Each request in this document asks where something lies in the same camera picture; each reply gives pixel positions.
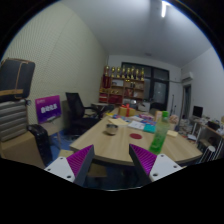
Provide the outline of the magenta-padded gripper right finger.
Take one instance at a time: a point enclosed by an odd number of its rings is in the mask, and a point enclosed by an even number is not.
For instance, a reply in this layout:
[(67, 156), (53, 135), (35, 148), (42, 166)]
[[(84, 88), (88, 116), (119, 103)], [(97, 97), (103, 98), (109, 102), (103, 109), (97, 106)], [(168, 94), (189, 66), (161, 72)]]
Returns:
[(157, 181), (182, 169), (181, 166), (165, 154), (155, 155), (134, 144), (129, 145), (129, 155), (143, 185)]

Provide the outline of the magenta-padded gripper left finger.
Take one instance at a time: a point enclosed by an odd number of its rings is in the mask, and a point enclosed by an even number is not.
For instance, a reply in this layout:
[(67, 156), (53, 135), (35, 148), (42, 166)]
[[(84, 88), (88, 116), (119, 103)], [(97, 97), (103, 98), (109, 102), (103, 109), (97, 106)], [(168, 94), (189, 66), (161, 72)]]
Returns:
[(45, 171), (82, 186), (94, 155), (94, 146), (89, 145), (68, 157), (58, 157)]

